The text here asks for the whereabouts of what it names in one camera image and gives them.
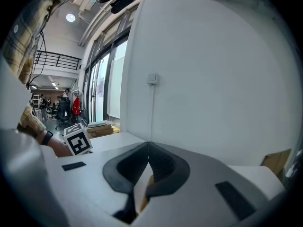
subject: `office chair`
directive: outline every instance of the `office chair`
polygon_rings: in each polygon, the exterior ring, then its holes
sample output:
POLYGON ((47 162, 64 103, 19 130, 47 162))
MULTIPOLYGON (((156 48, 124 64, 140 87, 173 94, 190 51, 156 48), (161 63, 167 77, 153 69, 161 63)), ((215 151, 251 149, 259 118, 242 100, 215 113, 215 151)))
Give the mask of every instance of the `office chair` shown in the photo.
POLYGON ((52 116, 49 117, 49 119, 55 118, 55 117, 56 117, 56 114, 57 114, 56 104, 53 103, 53 106, 52 106, 52 116))
POLYGON ((58 117, 61 120, 61 123, 59 125, 56 126, 56 130, 58 127, 70 127, 71 123, 70 123, 70 101, 60 101, 59 102, 59 112, 58 112, 58 117))

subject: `ceiling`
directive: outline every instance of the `ceiling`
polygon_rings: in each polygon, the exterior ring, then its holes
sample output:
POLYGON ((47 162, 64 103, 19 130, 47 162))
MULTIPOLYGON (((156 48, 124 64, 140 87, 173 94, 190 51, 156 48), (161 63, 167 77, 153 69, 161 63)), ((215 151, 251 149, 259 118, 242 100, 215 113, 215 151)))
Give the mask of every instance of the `ceiling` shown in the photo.
POLYGON ((74 78, 66 78, 66 77, 55 77, 55 76, 46 76, 40 75, 37 77, 31 84, 31 86, 36 86, 39 89, 51 89, 54 90, 54 86, 52 85, 54 82, 59 89, 71 88, 73 83, 75 82, 74 78))

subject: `black rubber pad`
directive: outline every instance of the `black rubber pad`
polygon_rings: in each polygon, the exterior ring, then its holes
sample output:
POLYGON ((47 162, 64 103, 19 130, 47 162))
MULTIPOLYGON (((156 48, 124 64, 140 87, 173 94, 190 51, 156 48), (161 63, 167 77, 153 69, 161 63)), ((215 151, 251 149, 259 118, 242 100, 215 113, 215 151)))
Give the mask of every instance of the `black rubber pad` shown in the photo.
POLYGON ((84 162, 80 161, 80 162, 76 162, 76 163, 72 163, 72 164, 68 164, 68 165, 63 165, 62 168, 64 171, 69 171, 72 169, 79 168, 81 166, 86 166, 86 164, 84 162))
POLYGON ((242 194, 229 182, 217 183, 215 186, 240 221, 256 211, 242 194))

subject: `desk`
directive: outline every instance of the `desk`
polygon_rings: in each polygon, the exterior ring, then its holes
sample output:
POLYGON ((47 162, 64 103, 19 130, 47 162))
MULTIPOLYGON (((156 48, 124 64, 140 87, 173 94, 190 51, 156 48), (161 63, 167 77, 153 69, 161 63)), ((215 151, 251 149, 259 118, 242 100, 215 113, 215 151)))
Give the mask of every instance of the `desk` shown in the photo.
POLYGON ((93 146, 91 151, 96 153, 145 141, 130 133, 122 132, 90 139, 90 142, 93 146))

